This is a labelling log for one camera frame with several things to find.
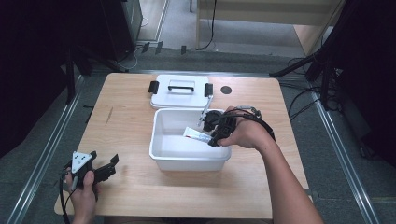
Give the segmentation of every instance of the black cord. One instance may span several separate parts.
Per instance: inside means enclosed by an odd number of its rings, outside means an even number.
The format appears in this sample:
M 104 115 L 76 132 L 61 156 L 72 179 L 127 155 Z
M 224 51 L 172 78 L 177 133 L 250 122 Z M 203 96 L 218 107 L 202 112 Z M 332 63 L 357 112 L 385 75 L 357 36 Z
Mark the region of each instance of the black cord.
M 216 4 L 218 3 L 218 0 L 215 0 L 215 6 L 213 7 L 213 17 L 212 17 L 212 36 L 210 37 L 210 41 L 209 43 L 207 43 L 206 46 L 204 46 L 203 48 L 197 49 L 197 50 L 204 50 L 207 49 L 207 47 L 209 47 L 209 45 L 212 43 L 213 41 L 213 36 L 215 35 L 215 16 L 216 16 Z
M 308 91 L 315 91 L 315 92 L 318 92 L 318 91 L 316 91 L 316 89 L 319 89 L 319 88 L 320 88 L 320 87 L 306 88 L 305 90 L 303 90 L 302 92 L 300 92 L 299 94 L 297 94 L 297 95 L 293 98 L 293 100 L 291 101 L 291 103 L 290 103 L 290 105 L 289 105 L 288 114 L 290 115 L 290 113 L 291 113 L 291 108 L 293 107 L 294 103 L 296 102 L 296 100 L 297 100 L 300 96 L 302 96 L 304 93 L 306 93 L 306 92 L 308 92 Z
M 69 194 L 69 197 L 67 197 L 66 203 L 64 204 L 65 207 L 67 207 L 67 202 L 69 202 L 70 197 L 73 195 L 73 193 L 74 193 L 75 191 L 76 191 L 76 190 L 73 190 L 73 191 Z
M 213 122 L 215 122 L 216 120 L 219 120 L 219 119 L 237 118 L 237 117 L 244 118 L 244 115 L 243 114 L 223 114 L 223 115 L 221 115 L 221 116 L 219 116 L 219 117 L 217 117 L 215 119 L 211 119 L 211 120 L 208 120 L 208 121 L 205 121 L 205 122 L 211 124 L 211 123 L 213 123 Z
M 300 114 L 302 114 L 305 110 L 307 110 L 309 107 L 311 107 L 314 103 L 316 103 L 319 99 L 309 103 L 308 105 L 304 106 L 301 110 L 299 110 L 297 113 L 294 113 L 293 115 L 290 116 L 290 121 L 294 120 L 295 118 L 297 118 L 297 116 L 299 116 Z
M 61 173 L 61 178 L 59 179 L 59 197 L 61 198 L 61 206 L 62 206 L 62 217 L 64 218 L 65 224 L 70 224 L 69 216 L 66 212 L 66 204 L 64 203 L 64 177 L 67 175 L 68 172 L 63 171 Z
M 290 66 L 290 64 L 291 64 L 291 62 L 292 61 L 295 61 L 295 60 L 302 60 L 302 59 L 304 59 L 304 58 L 293 58 L 293 59 L 290 59 L 289 61 L 288 61 L 288 67 Z M 297 72 L 296 70 L 294 70 L 293 71 L 293 73 L 295 73 L 295 74 L 297 74 L 297 75 L 305 75 L 306 74 L 306 70 L 305 70 L 305 68 L 304 68 L 304 66 L 306 66 L 306 64 L 304 64 L 301 68 L 303 69 L 303 73 L 301 73 L 301 72 Z
M 139 47 L 139 48 L 136 48 L 136 49 L 134 50 L 134 60 L 135 60 L 134 66 L 132 66 L 132 67 L 126 67 L 126 66 L 120 64 L 120 62 L 114 62 L 114 63 L 117 64 L 118 66 L 122 67 L 123 69 L 125 69 L 125 70 L 126 70 L 125 72 L 129 72 L 130 69 L 134 69 L 134 68 L 137 67 L 137 57 L 136 57 L 135 54 L 136 54 L 136 52 L 137 52 L 139 49 L 142 49 L 142 48 L 143 48 L 143 47 Z
M 288 88 L 293 88 L 293 89 L 302 90 L 302 91 L 303 90 L 311 90 L 311 89 L 319 88 L 319 87 L 307 88 L 307 87 L 302 87 L 302 86 L 299 86 L 299 85 L 294 85 L 294 84 L 290 84 L 290 83 L 286 83 L 286 82 L 279 82 L 279 85 L 281 87 L 288 87 Z
M 121 63 L 122 61 L 127 59 L 129 57 L 129 55 L 131 55 L 132 52 L 134 52 L 134 50 L 128 50 L 128 52 L 126 52 L 125 56 L 121 60 L 119 60 L 119 63 Z
M 234 109 L 232 109 L 232 110 L 226 111 L 226 112 L 224 112 L 224 115 L 230 114 L 231 112 L 234 112 L 234 111 L 242 111 L 242 112 L 248 113 L 248 114 L 250 114 L 250 115 L 255 115 L 255 114 L 253 114 L 253 113 L 251 113 L 251 112 L 248 112 L 247 110 L 238 109 L 238 108 L 234 108 Z

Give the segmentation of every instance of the hand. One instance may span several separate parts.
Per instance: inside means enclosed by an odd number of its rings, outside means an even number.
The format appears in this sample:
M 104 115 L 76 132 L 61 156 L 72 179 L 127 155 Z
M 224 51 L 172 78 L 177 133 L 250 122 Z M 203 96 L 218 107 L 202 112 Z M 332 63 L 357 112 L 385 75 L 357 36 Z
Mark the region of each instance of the hand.
M 235 110 L 231 113 L 244 114 L 243 111 Z M 230 145 L 238 145 L 246 148 L 258 148 L 265 143 L 274 142 L 270 134 L 260 125 L 260 123 L 253 120 L 236 118 L 235 131 L 228 138 L 223 138 L 218 141 L 219 146 L 227 147 Z
M 66 183 L 69 193 L 71 193 L 73 179 L 69 168 L 68 170 L 69 173 L 66 176 Z M 96 206 L 95 194 L 92 190 L 93 180 L 94 173 L 92 171 L 87 172 L 84 177 L 84 188 L 76 188 L 76 190 L 71 195 L 71 200 L 75 210 L 75 218 L 73 220 L 74 224 L 93 223 Z

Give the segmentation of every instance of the black stand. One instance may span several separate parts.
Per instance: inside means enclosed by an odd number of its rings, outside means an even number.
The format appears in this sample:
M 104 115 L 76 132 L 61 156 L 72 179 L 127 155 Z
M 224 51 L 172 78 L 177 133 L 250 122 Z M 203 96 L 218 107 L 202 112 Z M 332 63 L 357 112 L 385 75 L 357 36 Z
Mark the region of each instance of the black stand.
M 102 57 L 96 55 L 88 49 L 83 47 L 75 47 L 73 45 L 69 45 L 66 47 L 66 77 L 67 77 L 67 100 L 66 104 L 68 105 L 76 95 L 76 86 L 75 86 L 75 73 L 74 73 L 74 65 L 73 62 L 76 63 L 76 67 L 81 72 L 82 75 L 90 75 L 92 72 L 92 67 L 88 62 L 87 56 L 93 58 L 97 62 L 105 65 L 110 68 L 114 72 L 123 73 L 124 71 L 120 70 L 115 64 L 110 63 L 109 61 L 103 59 Z
M 329 109 L 327 105 L 329 81 L 332 73 L 334 72 L 334 55 L 337 50 L 342 49 L 343 43 L 340 41 L 342 36 L 348 34 L 348 22 L 350 17 L 355 13 L 360 1 L 347 0 L 341 16 L 332 29 L 329 37 L 326 39 L 323 46 L 315 53 L 307 56 L 299 62 L 276 72 L 269 74 L 270 77 L 283 77 L 286 74 L 300 68 L 307 63 L 311 63 L 305 77 L 308 81 L 315 81 L 320 74 L 322 74 L 322 88 L 320 90 L 320 102 L 326 110 Z

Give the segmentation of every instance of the black device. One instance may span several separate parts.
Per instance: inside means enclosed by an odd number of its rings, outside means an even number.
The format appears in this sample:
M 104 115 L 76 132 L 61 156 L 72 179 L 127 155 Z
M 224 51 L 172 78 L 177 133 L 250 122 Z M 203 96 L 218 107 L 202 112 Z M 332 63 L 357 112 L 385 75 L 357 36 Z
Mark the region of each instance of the black device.
M 68 172 L 72 173 L 73 177 L 73 185 L 72 185 L 72 192 L 70 193 L 70 196 L 73 194 L 73 192 L 77 189 L 80 188 L 82 189 L 84 187 L 84 177 L 85 174 L 89 171 L 94 172 L 94 180 L 92 184 L 92 190 L 93 193 L 95 194 L 95 199 L 96 201 L 98 200 L 98 194 L 97 194 L 97 189 L 96 189 L 96 184 L 102 181 L 108 180 L 112 175 L 116 173 L 116 165 L 119 162 L 119 155 L 116 154 L 111 160 L 110 163 L 107 165 L 104 165 L 98 169 L 93 169 L 92 162 L 94 159 L 96 159 L 96 151 L 91 152 L 90 154 L 84 154 L 84 153 L 79 153 L 79 152 L 74 152 L 73 153 L 73 158 L 70 160 L 65 166 L 64 170 L 61 173 L 61 179 L 60 179 L 60 184 L 59 184 L 59 195 L 61 198 L 61 204 L 62 204 L 62 210 L 64 212 L 63 217 L 64 217 L 64 223 L 69 224 L 69 218 L 66 213 L 66 204 L 64 203 L 64 193 L 63 193 L 63 182 L 64 182 L 64 177 L 68 174 Z
M 394 1 L 347 0 L 338 22 L 318 51 L 270 74 L 283 77 L 311 63 L 305 76 L 308 81 L 315 81 L 323 75 L 320 101 L 326 110 L 330 109 L 329 83 L 336 77 L 342 89 L 338 93 L 340 107 L 359 141 L 362 156 L 368 159 L 380 156 L 394 167 L 395 9 Z
M 76 44 L 104 59 L 121 61 L 135 50 L 143 15 L 139 0 L 77 1 L 68 4 Z
M 218 147 L 218 140 L 227 138 L 235 131 L 236 128 L 236 118 L 250 119 L 260 123 L 260 125 L 275 139 L 274 130 L 262 120 L 262 114 L 260 110 L 252 106 L 237 106 L 234 110 L 226 111 L 221 113 L 217 110 L 211 110 L 205 114 L 204 119 L 204 131 L 212 132 L 210 136 L 212 139 L 208 144 L 212 147 Z

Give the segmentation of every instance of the tabletop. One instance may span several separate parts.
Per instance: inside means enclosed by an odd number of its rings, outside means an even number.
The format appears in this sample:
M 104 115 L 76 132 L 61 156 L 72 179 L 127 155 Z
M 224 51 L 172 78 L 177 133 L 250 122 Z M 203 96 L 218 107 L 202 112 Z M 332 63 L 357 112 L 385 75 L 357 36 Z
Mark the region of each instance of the tabletop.
M 156 109 L 150 104 L 149 74 L 110 74 L 98 97 L 78 151 L 97 152 L 93 167 L 119 154 L 117 172 L 101 183 L 96 214 L 138 217 L 271 218 L 262 157 L 254 149 L 232 146 L 232 156 L 216 172 L 161 171 L 149 155 Z M 291 170 L 308 189 L 279 83 L 264 77 L 214 77 L 210 108 L 252 105 L 273 129 Z M 231 88 L 223 94 L 223 86 Z M 55 212 L 62 213 L 59 198 Z M 68 214 L 73 214 L 71 203 Z

